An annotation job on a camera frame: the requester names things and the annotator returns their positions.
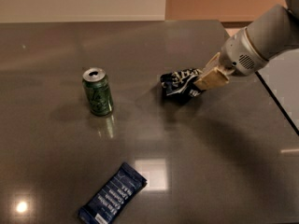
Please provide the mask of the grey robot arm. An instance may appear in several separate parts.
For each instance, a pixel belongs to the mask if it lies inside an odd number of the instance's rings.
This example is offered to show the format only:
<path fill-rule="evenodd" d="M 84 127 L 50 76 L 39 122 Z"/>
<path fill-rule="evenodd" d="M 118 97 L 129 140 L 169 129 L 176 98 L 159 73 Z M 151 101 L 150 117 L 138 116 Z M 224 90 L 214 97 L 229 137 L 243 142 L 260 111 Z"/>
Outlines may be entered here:
<path fill-rule="evenodd" d="M 245 77 L 264 68 L 270 60 L 299 48 L 299 0 L 285 0 L 231 36 L 194 81 L 202 90 L 222 87 L 229 76 Z"/>

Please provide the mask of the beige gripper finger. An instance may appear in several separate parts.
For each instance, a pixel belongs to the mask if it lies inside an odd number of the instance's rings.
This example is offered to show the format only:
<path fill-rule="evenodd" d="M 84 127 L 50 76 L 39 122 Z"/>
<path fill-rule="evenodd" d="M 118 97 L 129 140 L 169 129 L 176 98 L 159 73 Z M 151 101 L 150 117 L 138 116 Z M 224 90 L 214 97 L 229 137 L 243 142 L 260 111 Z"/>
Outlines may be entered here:
<path fill-rule="evenodd" d="M 200 90 L 206 91 L 222 87 L 229 83 L 229 78 L 219 67 L 205 69 L 193 84 Z"/>
<path fill-rule="evenodd" d="M 203 69 L 204 73 L 207 73 L 209 70 L 213 69 L 214 67 L 217 67 L 219 65 L 219 57 L 220 53 L 217 52 L 210 61 L 206 64 L 206 66 Z"/>

